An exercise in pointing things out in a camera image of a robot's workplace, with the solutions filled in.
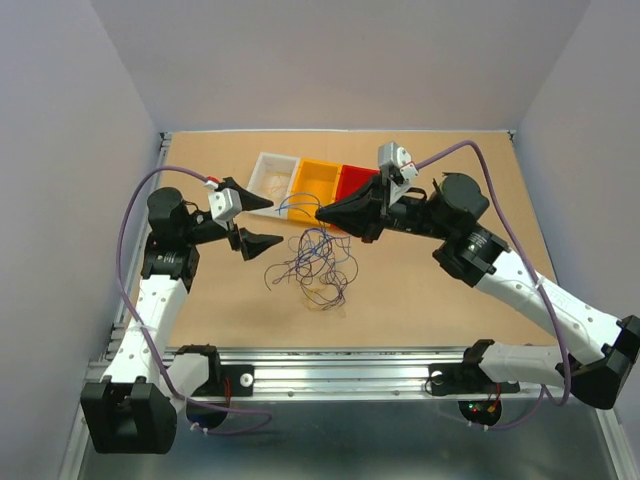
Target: plastic bin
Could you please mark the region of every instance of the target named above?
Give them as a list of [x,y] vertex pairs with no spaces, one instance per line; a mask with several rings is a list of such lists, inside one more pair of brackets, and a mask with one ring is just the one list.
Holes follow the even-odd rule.
[[376,173],[378,173],[378,170],[354,167],[353,165],[343,165],[340,171],[340,179],[338,180],[338,188],[336,189],[334,201],[348,197],[367,183],[367,180]]
[[[309,158],[301,159],[291,189],[291,195],[297,195],[291,198],[289,203],[302,205],[296,205],[295,209],[289,210],[289,220],[319,225],[315,218],[318,208],[316,199],[320,205],[328,205],[334,200],[342,167],[337,163],[321,162]],[[311,194],[315,198],[310,195],[300,195],[303,193]]]
[[251,174],[247,190],[273,201],[273,207],[254,210],[251,213],[268,217],[288,218],[287,210],[280,210],[280,204],[291,193],[300,159],[276,153],[260,153]]

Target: yellow tray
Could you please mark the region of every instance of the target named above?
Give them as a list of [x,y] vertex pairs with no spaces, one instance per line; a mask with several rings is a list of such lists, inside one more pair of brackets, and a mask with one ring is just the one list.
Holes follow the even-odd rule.
[[316,199],[322,206],[335,200],[341,170],[342,165],[337,163],[321,162],[310,158],[300,159],[291,189],[293,197],[289,200],[289,205],[298,205],[289,209],[289,220],[320,225],[315,217],[318,209]]

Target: tangled wire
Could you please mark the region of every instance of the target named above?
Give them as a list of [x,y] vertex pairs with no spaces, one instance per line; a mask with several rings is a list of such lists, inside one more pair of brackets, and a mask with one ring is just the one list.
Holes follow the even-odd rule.
[[[297,202],[284,205],[294,196],[308,196],[315,202]],[[310,193],[297,193],[282,200],[278,211],[296,209],[311,217],[311,214],[300,208],[302,205],[321,207],[320,200]],[[264,272],[264,282],[269,290],[271,285],[278,285],[283,280],[297,282],[305,297],[319,310],[339,307],[346,301],[345,291],[358,276],[358,262],[351,254],[351,237],[334,236],[327,231],[327,225],[307,228],[302,235],[290,237],[289,249],[295,256],[282,263],[276,263]],[[343,270],[353,265],[354,273],[346,274]],[[269,281],[269,272],[281,269],[282,273]]]

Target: screw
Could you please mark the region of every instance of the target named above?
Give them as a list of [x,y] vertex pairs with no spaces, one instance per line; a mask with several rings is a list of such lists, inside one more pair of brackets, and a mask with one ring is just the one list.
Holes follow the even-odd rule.
[[251,375],[250,373],[243,373],[240,376],[240,385],[242,385],[243,387],[250,387],[251,385],[253,385],[253,375]]
[[439,370],[436,370],[431,374],[429,379],[431,380],[431,383],[433,383],[434,385],[442,385],[444,383],[444,380],[442,378],[439,378],[441,376],[442,376],[442,372]]

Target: white panel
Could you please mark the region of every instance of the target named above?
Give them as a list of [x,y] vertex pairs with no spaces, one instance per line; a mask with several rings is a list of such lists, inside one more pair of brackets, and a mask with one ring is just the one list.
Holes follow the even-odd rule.
[[163,130],[515,128],[588,0],[93,0]]
[[[475,288],[510,305],[549,334],[556,336],[549,311],[520,255],[513,250],[502,252],[493,266],[496,272],[484,275]],[[620,327],[616,325],[618,319],[585,304],[544,275],[537,275],[540,286],[544,287],[553,304],[569,353],[585,365],[602,359],[603,345],[613,345],[620,335]]]
[[117,228],[157,135],[88,1],[3,2],[0,44],[0,476],[46,480],[106,345]]
[[494,343],[482,355],[480,369],[496,383],[526,382],[563,388],[564,378],[555,368],[558,363],[562,363],[562,356],[557,345]]
[[[163,261],[173,263],[170,255],[175,257],[175,253],[170,253]],[[136,320],[129,321],[120,348],[100,381],[110,377],[112,383],[135,383],[138,377],[145,377],[147,383],[158,385],[160,370],[153,353],[147,348],[142,330],[148,328],[147,332],[162,357],[187,293],[182,280],[174,280],[169,275],[151,275],[140,280],[136,311],[144,321],[144,326]]]
[[[640,3],[588,8],[522,122],[516,148],[560,284],[640,314]],[[640,459],[640,368],[617,408]]]

